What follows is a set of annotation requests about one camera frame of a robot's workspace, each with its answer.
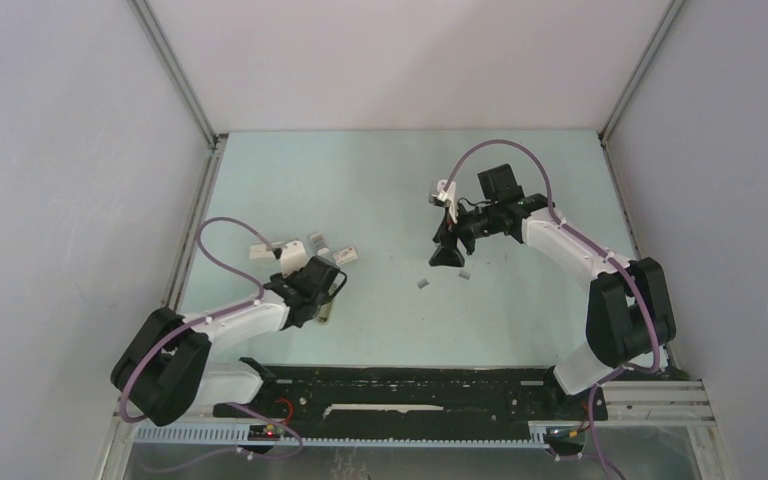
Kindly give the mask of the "white stapler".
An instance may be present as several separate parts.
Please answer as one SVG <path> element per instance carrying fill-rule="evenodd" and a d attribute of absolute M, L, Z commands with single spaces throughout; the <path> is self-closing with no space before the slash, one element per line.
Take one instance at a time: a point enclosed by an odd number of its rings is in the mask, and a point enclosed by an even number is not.
<path fill-rule="evenodd" d="M 260 243 L 249 248 L 248 259 L 252 262 L 265 262 L 280 260 L 287 243 L 283 241 L 273 242 L 269 245 Z"/>

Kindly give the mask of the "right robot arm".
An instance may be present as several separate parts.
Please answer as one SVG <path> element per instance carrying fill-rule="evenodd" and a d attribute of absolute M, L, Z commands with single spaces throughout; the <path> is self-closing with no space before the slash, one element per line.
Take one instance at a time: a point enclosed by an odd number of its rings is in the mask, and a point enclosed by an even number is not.
<path fill-rule="evenodd" d="M 585 341 L 551 369 L 552 383 L 541 392 L 545 411 L 566 418 L 580 407 L 583 391 L 674 339 L 663 268 L 651 258 L 633 260 L 578 238 L 545 195 L 524 194 L 508 164 L 478 179 L 484 199 L 476 204 L 459 200 L 448 179 L 431 187 L 429 201 L 443 208 L 444 217 L 429 264 L 461 268 L 478 239 L 503 234 L 553 260 L 586 290 Z"/>

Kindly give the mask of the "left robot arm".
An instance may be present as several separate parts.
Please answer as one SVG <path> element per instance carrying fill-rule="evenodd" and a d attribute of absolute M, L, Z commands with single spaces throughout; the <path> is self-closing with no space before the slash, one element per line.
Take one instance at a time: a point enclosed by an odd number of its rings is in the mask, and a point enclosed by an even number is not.
<path fill-rule="evenodd" d="M 333 262 L 314 256 L 289 274 L 275 273 L 249 298 L 217 311 L 179 314 L 161 307 L 149 314 L 113 367 L 120 417 L 156 426 L 177 421 L 204 404 L 238 403 L 264 416 L 276 390 L 254 360 L 222 363 L 221 354 L 261 335 L 301 328 L 316 319 L 348 280 Z"/>

